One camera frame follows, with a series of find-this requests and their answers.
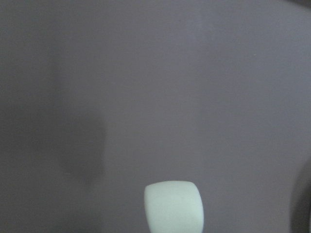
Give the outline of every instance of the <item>white plastic piece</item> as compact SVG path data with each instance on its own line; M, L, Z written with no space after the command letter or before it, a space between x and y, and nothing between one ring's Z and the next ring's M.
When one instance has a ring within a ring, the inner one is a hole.
M151 233L202 233L203 205L194 183L154 183L145 188L144 199Z

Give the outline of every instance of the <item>gray surface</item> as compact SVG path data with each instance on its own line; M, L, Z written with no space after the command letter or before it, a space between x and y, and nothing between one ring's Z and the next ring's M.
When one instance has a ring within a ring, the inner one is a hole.
M204 232L307 232L311 10L282 0L1 1L0 232L148 232L194 182Z

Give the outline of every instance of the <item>white object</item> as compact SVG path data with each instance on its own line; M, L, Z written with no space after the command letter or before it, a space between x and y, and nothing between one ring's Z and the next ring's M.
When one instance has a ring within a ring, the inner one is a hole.
M199 190L192 182L165 181L145 188L151 233L201 233L204 224Z

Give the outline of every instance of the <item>white rounded object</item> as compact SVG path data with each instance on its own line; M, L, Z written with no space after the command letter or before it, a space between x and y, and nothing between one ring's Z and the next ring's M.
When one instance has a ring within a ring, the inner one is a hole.
M201 233L204 224L199 190L192 182L165 181L145 188L151 233Z

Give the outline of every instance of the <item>gray wall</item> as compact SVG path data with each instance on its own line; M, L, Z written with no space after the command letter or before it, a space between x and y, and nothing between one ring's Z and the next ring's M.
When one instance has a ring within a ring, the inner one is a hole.
M146 233L193 181L204 232L304 233L311 10L284 0L1 1L0 232Z

